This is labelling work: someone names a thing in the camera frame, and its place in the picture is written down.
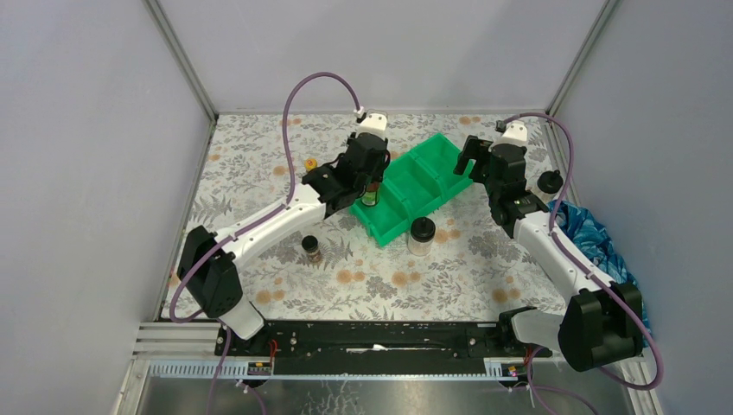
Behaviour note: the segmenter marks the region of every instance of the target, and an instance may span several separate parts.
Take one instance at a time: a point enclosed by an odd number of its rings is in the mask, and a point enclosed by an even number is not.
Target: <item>patterned table surface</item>
[[[507,115],[391,114],[392,159],[442,132],[459,148],[466,136],[496,139],[494,122]],[[223,115],[214,133],[187,231],[226,227],[284,197],[288,170],[277,115]],[[551,168],[542,129],[526,120],[527,178],[536,188]],[[296,176],[304,161],[330,161],[354,130],[348,115],[302,115],[288,120]],[[473,185],[430,215],[437,234],[426,257],[407,251],[406,235],[384,248],[348,212],[296,232],[260,258],[238,265],[245,295],[267,318],[331,320],[496,320],[524,305],[561,312],[563,298],[535,261],[497,227],[482,186]],[[313,234],[323,261],[313,265],[300,242]],[[178,284],[172,275],[161,317]],[[176,314],[198,309],[184,291]]]

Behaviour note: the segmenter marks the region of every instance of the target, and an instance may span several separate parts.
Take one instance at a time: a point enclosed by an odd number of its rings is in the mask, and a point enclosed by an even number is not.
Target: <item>jar lid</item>
[[[314,252],[316,249],[318,249],[318,239],[316,239],[316,237],[313,235],[308,235],[303,238],[300,246],[303,247],[305,252]]]
[[[410,236],[417,242],[430,242],[435,238],[435,222],[424,216],[415,219],[410,227]]]

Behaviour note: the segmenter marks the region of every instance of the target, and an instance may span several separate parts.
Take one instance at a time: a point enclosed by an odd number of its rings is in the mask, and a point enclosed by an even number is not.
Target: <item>gray wall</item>
[[[207,120],[141,1],[0,10],[0,412],[108,413]]]
[[[221,112],[282,111],[332,71],[386,110],[545,108],[603,0],[163,0]],[[343,110],[326,80],[295,108]]]
[[[733,413],[733,3],[623,2],[560,118],[665,357],[666,413]]]

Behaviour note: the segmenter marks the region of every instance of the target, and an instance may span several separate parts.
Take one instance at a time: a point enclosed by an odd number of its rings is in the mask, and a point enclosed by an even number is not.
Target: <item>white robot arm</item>
[[[264,325],[262,316],[246,301],[235,263],[244,266],[277,242],[351,206],[372,182],[381,182],[389,165],[387,116],[369,112],[357,118],[357,128],[347,140],[347,149],[332,163],[312,169],[295,185],[290,203],[278,201],[229,227],[210,233],[197,227],[184,243],[178,275],[224,239],[230,239],[188,281],[187,288],[204,313],[218,318],[242,339],[249,339]],[[262,220],[284,205],[268,220],[245,233],[248,225]]]
[[[526,190],[525,125],[520,121],[509,125],[499,122],[497,131],[502,136],[495,142],[469,136],[454,172],[463,174],[468,160],[475,160],[468,176],[486,189],[492,218],[538,261],[567,303],[563,316],[531,307],[501,313],[503,341],[538,344],[562,352],[577,371],[638,355],[643,340],[633,320],[589,279],[587,272],[568,260],[557,244],[590,269],[637,316],[641,315],[641,294],[630,283],[617,284],[586,259],[557,227],[550,229],[547,206]],[[557,193],[562,178],[558,171],[545,172],[538,185],[546,193]]]

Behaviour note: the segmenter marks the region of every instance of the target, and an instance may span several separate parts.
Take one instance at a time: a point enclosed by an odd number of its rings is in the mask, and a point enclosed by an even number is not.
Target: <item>purple cable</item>
[[[262,395],[257,392],[257,389],[249,386],[245,386],[246,390],[249,392],[252,392],[255,398],[257,398],[257,402],[259,402],[259,410],[262,413],[262,415],[267,415],[267,407],[265,407],[265,400],[262,399]]]
[[[565,389],[560,389],[559,387],[552,387],[552,386],[534,386],[533,388],[534,388],[535,391],[547,391],[547,392],[560,393],[560,394],[563,394],[565,396],[569,396],[571,398],[577,399],[577,400],[583,402],[584,405],[588,406],[588,408],[595,415],[599,415],[598,410],[593,406],[593,404],[591,404],[586,398],[578,395],[577,393],[574,393],[574,392],[571,392],[571,391],[567,391]],[[525,390],[526,391],[526,390],[530,389],[530,387],[529,387],[529,385],[524,385],[524,386],[511,386],[511,389],[512,390],[509,391],[509,392],[513,392],[516,389],[520,389],[520,390]],[[495,389],[489,389],[489,390],[487,390],[487,392],[491,392],[491,393],[502,393],[502,392],[504,392],[504,393],[506,393],[507,392],[507,389],[505,387],[497,387]],[[551,409],[549,409],[547,407],[545,407],[545,409],[547,409],[548,411],[550,411],[550,413],[554,413],[554,412],[552,412]]]
[[[598,410],[584,397],[578,395],[577,393],[566,391],[565,389],[560,389],[559,387],[552,387],[552,386],[535,386],[534,381],[532,380],[532,361],[534,360],[534,356],[537,355],[540,351],[542,351],[544,348],[536,348],[532,351],[532,354],[529,356],[529,361],[527,362],[527,381],[529,382],[529,388],[534,391],[550,391],[555,393],[562,393],[563,395],[568,395],[572,398],[575,398],[581,402],[583,402],[588,408],[595,414],[599,415]],[[539,403],[552,415],[558,415],[557,412],[553,411],[545,402],[544,399],[539,395],[539,393],[534,392],[534,396],[537,397],[537,400]]]
[[[561,123],[558,119],[551,117],[547,114],[543,114],[542,112],[523,112],[521,114],[512,115],[512,117],[509,117],[504,120],[504,123],[509,124],[512,121],[516,119],[520,119],[523,117],[537,117],[537,118],[543,118],[548,121],[552,121],[560,127],[560,130],[565,133],[565,136],[568,139],[568,176],[565,178],[565,183],[563,183],[563,187],[560,189],[560,195],[558,196],[558,201],[555,202],[555,207],[552,208],[552,213],[550,214],[550,231],[555,227],[555,217],[558,216],[558,209],[560,208],[560,202],[565,199],[565,195],[568,193],[568,188],[570,187],[570,178],[572,177],[572,167],[573,167],[573,159],[574,157],[574,149],[573,149],[573,143],[572,138],[570,137],[570,132],[567,128],[565,128],[565,125]]]
[[[316,72],[312,75],[308,75],[303,80],[298,82],[295,88],[293,88],[293,91],[290,93],[290,96],[288,96],[288,100],[285,101],[285,108],[283,109],[283,143],[285,145],[285,156],[288,158],[288,169],[290,170],[290,189],[288,190],[288,198],[286,199],[285,204],[290,203],[290,201],[293,199],[293,193],[296,191],[296,171],[293,167],[293,157],[290,155],[290,145],[288,144],[288,113],[290,112],[290,105],[293,103],[293,99],[296,97],[296,93],[300,91],[300,88],[302,88],[305,84],[311,82],[312,80],[316,78],[333,78],[335,80],[338,80],[342,85],[348,89],[348,92],[351,94],[351,98],[354,99],[354,105],[356,105],[356,111],[358,111],[361,107],[359,106],[359,99],[356,98],[356,92],[354,92],[354,89],[344,80],[341,76],[330,73],[330,72]]]
[[[226,354],[229,352],[229,346],[231,344],[232,344],[232,329],[229,329],[227,327],[226,328],[226,342],[224,343],[224,350],[221,352],[221,357],[219,358],[219,364],[216,365],[216,370],[214,370],[214,376],[211,378],[211,386],[208,387],[207,412],[206,412],[207,415],[211,413],[211,402],[213,401],[212,398],[214,397],[214,388],[216,387],[216,378],[219,377],[219,374],[221,373],[221,369],[224,367],[224,359],[226,359]]]
[[[552,208],[552,213],[550,214],[550,224],[548,225],[550,227],[550,235],[552,237],[552,240],[555,242],[555,245],[558,247],[558,249],[563,253],[563,255],[569,259],[573,264],[575,264],[582,272],[585,273],[586,276],[590,275],[590,279],[596,283],[599,287],[601,287],[613,300],[624,310],[626,311],[626,314],[628,314],[629,317],[631,317],[631,320],[636,324],[636,327],[639,328],[641,331],[641,334],[644,336],[645,339],[647,339],[647,342],[649,343],[649,347],[652,349],[652,354],[654,355],[654,361],[657,365],[657,374],[654,375],[654,379],[649,382],[647,385],[635,385],[633,383],[626,382],[625,380],[619,378],[615,374],[611,373],[607,368],[600,367],[601,372],[605,374],[606,376],[610,377],[612,380],[615,380],[616,382],[624,385],[625,387],[635,389],[637,391],[650,391],[657,387],[660,383],[662,383],[662,378],[664,377],[664,362],[662,361],[662,355],[659,350],[659,347],[657,346],[657,343],[654,341],[652,336],[649,334],[649,330],[644,326],[644,323],[641,321],[641,319],[634,313],[633,310],[631,310],[630,307],[626,303],[624,303],[606,284],[604,284],[598,277],[593,275],[592,271],[586,267],[583,262],[580,261],[580,259],[576,258],[575,255],[570,253],[570,251],[563,245],[563,243],[560,241],[560,238],[557,235],[557,230],[553,232],[553,228],[555,227],[555,218],[558,215],[558,209],[560,208],[560,202],[563,201],[565,198],[565,195],[567,194],[568,187],[570,186],[570,179],[572,178],[572,169],[573,169],[573,160],[575,158],[575,150],[574,145],[572,141],[572,136],[570,135],[570,132],[565,127],[563,123],[561,123],[558,119],[549,116],[547,114],[544,114],[542,112],[524,112],[518,115],[513,115],[512,117],[509,117],[504,120],[506,124],[511,123],[512,121],[523,118],[523,117],[537,117],[537,118],[543,118],[546,119],[558,127],[560,127],[560,130],[563,131],[565,134],[565,138],[568,141],[568,174],[565,178],[565,183],[563,183],[563,188],[560,190],[560,195],[558,196],[558,199],[555,201],[555,206]]]

